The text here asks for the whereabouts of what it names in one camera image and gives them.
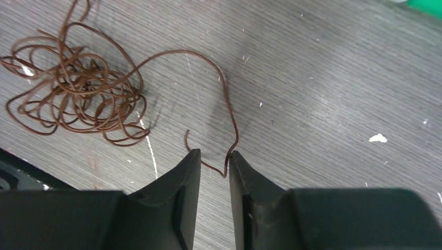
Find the gray wood-grain surface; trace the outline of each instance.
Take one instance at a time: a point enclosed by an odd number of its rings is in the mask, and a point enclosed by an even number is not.
[[[0,54],[36,29],[55,34],[69,6],[0,1]],[[136,63],[182,48],[213,59],[228,80],[238,150],[277,184],[403,187],[442,218],[442,21],[386,1],[101,0],[86,23]],[[69,41],[129,69],[97,35],[75,29]],[[118,148],[100,135],[38,136],[3,108],[0,146],[77,188],[130,193],[183,158],[188,128],[191,146],[221,168],[234,134],[216,72],[185,55],[141,72],[155,162],[147,141]],[[2,103],[35,84],[3,68],[0,82]],[[388,141],[369,142],[378,133]],[[228,181],[202,172],[194,248],[234,249]]]

